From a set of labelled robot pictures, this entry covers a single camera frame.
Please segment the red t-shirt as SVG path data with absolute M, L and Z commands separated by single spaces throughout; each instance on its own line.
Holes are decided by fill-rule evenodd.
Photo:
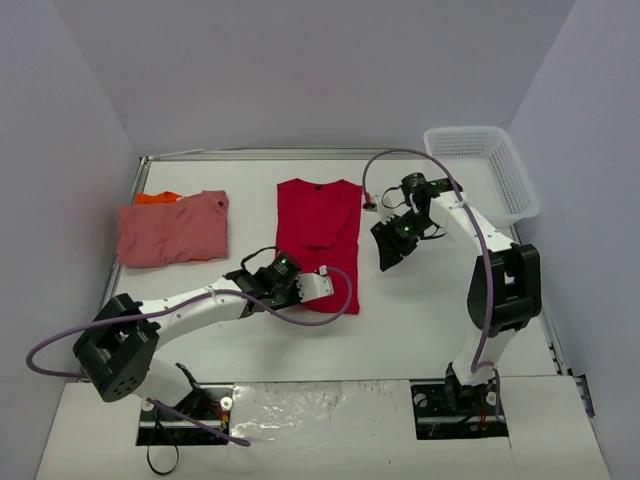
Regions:
M 305 273 L 321 266 L 340 270 L 329 274 L 334 294 L 306 304 L 312 311 L 360 312 L 361 194 L 359 185 L 343 179 L 316 184 L 295 178 L 277 185 L 276 246 L 292 255 Z

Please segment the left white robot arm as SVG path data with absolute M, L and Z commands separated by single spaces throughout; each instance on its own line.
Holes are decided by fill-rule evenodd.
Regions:
M 202 395 L 181 367 L 155 359 L 156 351 L 215 323 L 299 304 L 296 279 L 301 272 L 297 261 L 280 253 L 253 274 L 236 270 L 174 297 L 135 301 L 118 295 L 76 341 L 74 355 L 104 402 L 136 395 L 189 418 L 200 409 Z

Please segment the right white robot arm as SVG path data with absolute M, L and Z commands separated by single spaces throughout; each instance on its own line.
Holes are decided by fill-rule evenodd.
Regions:
M 473 329 L 448 365 L 443 389 L 446 406 L 467 413 L 479 408 L 489 391 L 500 390 L 497 365 L 502 353 L 541 311 L 540 254 L 495 228 L 450 178 L 428 180 L 414 173 L 404 177 L 398 189 L 406 211 L 396 214 L 388 208 L 371 229 L 382 271 L 428 240 L 431 227 L 476 257 L 466 300 Z

